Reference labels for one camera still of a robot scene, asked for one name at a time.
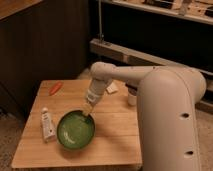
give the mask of wood plank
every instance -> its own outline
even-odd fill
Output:
[[[63,80],[53,96],[49,89],[57,82],[43,81],[16,150],[13,168],[70,167],[141,164],[141,149],[136,108],[127,105],[127,88],[115,81],[119,91],[105,94],[92,116],[96,132],[92,142],[82,150],[67,151],[57,141],[44,143],[41,109],[46,106],[57,126],[71,110],[81,109],[89,80]]]
[[[42,0],[0,0],[0,20],[41,1]]]

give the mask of wooden tabletop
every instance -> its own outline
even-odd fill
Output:
[[[42,0],[0,0],[0,19],[35,5]]]
[[[96,105],[92,116],[95,137],[81,150],[67,151],[57,142],[42,139],[41,109],[47,107],[57,126],[67,112],[82,109],[89,80],[62,81],[62,88],[53,96],[49,89],[57,81],[43,81],[12,161],[13,168],[70,167],[96,165],[141,164],[141,150],[136,108],[127,104],[127,88],[115,82],[119,91]]]

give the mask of small white object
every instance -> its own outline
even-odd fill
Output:
[[[113,94],[113,93],[116,93],[118,91],[118,87],[116,86],[115,83],[111,83],[108,87],[107,87],[107,93],[109,94]]]
[[[49,142],[56,137],[55,127],[52,122],[51,114],[47,108],[42,109],[41,124],[43,130],[43,138],[45,142]]]

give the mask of wooden shelf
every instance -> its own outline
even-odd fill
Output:
[[[144,0],[102,0],[102,2],[213,25],[213,18],[204,15],[207,7],[211,6],[209,4],[205,5],[200,3],[199,6],[198,2],[196,3],[192,2],[186,6],[187,9],[186,13],[184,15],[181,15],[180,9],[182,6],[184,6],[182,0],[175,0],[175,3],[172,4],[171,9],[147,5],[144,4]]]
[[[41,1],[42,0],[0,0],[0,20]]]

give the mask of shelf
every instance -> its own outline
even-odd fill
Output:
[[[146,0],[146,1],[156,1],[156,2],[158,1],[165,3],[165,1],[162,0]],[[185,3],[185,1],[190,0],[184,0],[184,2],[182,2],[182,0],[174,0],[174,2],[170,4],[171,9],[166,9],[165,8],[166,5],[162,5],[164,7],[147,5],[147,3],[144,4],[145,2],[144,0],[112,0],[112,1],[102,0],[102,2],[104,3],[129,7],[137,10],[213,25],[213,17],[205,15],[207,8],[213,6],[213,0],[206,0],[205,2],[204,0],[195,0],[192,3]]]
[[[0,0],[0,20],[41,1],[42,0]]]

